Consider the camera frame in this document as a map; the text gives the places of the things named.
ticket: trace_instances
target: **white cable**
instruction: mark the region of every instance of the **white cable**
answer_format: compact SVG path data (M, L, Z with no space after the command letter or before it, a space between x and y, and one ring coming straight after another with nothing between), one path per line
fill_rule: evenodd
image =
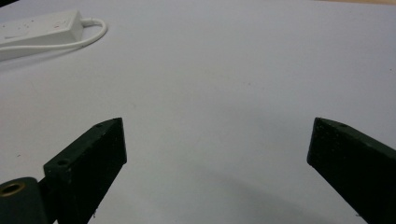
M102 30L97 34L88 39L81 40L75 43L70 44L62 44L62 45L36 45L36 46L10 46L0 48L0 52L9 51L9 50L17 50L17 49L43 49L43 50L53 50L53 49L74 49L74 48L83 48L85 46L90 45L96 40L100 39L107 31L107 25L104 21L99 19L82 19L81 24L83 27L99 25L102 26Z

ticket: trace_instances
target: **power strip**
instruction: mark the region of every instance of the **power strip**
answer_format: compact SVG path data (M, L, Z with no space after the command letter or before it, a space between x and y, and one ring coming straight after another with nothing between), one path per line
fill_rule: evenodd
M102 31L81 41L85 26L100 25ZM0 61L52 49L85 47L106 33L106 24L97 19L82 19L70 10L0 24Z

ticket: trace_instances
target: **white table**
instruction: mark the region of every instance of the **white table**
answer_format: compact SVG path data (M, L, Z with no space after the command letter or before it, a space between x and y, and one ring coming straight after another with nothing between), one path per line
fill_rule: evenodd
M0 62L1 183L123 117L129 160L90 223L365 223L306 154L315 117L396 147L396 7L35 0L0 22L72 8L108 33Z

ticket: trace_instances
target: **white power strip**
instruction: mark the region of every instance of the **white power strip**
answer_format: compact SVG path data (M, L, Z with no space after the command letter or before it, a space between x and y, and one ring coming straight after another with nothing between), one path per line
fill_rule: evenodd
M81 41L85 26L101 25L102 31ZM0 61L52 49L85 47L106 33L106 24L82 19L77 10L52 13L0 24Z

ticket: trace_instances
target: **screw hole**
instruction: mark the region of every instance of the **screw hole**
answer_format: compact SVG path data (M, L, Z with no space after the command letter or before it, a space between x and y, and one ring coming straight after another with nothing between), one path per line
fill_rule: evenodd
M24 183L11 183L0 190L0 197L7 197L18 193L25 187Z
M69 163L69 160L66 160L66 159L58 161L58 165L60 165L60 166L67 165L68 163Z

